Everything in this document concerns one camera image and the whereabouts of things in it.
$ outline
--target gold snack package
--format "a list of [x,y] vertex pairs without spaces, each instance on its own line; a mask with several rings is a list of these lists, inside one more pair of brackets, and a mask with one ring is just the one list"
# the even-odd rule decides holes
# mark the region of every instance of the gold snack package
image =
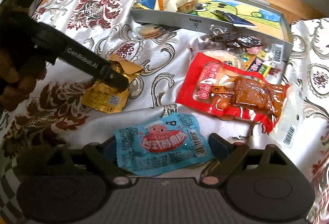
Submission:
[[[131,83],[143,69],[137,64],[121,59],[116,54],[112,54],[109,57],[109,61],[111,68],[128,78],[129,83]],[[113,87],[97,81],[83,94],[82,104],[108,114],[118,113],[122,112],[128,100],[128,96],[129,91],[127,89],[119,93]]]

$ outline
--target colorful painting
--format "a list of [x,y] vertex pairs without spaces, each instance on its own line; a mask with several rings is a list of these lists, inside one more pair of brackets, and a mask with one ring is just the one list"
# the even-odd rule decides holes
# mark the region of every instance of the colorful painting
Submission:
[[256,25],[258,27],[257,31],[280,39],[283,38],[280,27],[280,15],[245,3],[233,0],[199,0],[194,11],[190,14],[225,21],[224,18],[214,15],[211,12],[213,10],[232,13]]

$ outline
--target cartoon drawing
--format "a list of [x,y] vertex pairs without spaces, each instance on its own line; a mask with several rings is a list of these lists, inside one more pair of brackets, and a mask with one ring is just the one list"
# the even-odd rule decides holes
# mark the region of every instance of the cartoon drawing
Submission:
[[162,121],[153,122],[144,128],[148,129],[148,133],[142,139],[141,146],[152,153],[178,148],[187,138],[182,130],[167,130]]
[[225,21],[224,18],[214,15],[211,12],[213,10],[232,13],[256,25],[260,32],[278,38],[283,37],[280,27],[280,16],[278,14],[244,3],[235,1],[199,0],[199,3],[190,14]]

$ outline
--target human hand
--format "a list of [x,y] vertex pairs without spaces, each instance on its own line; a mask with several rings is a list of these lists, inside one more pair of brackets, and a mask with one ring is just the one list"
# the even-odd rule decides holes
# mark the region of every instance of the human hand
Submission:
[[0,78],[9,83],[0,95],[0,104],[8,111],[14,111],[17,106],[34,91],[37,80],[46,77],[46,68],[37,76],[19,77],[9,53],[0,48]]

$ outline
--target ribbed gray surface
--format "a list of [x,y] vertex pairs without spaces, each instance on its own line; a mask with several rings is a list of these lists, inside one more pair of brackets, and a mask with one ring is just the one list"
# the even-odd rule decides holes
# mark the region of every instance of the ribbed gray surface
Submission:
[[[233,211],[219,191],[193,179],[145,179],[112,193],[107,204],[81,224],[259,224]],[[308,224],[306,220],[292,224]]]

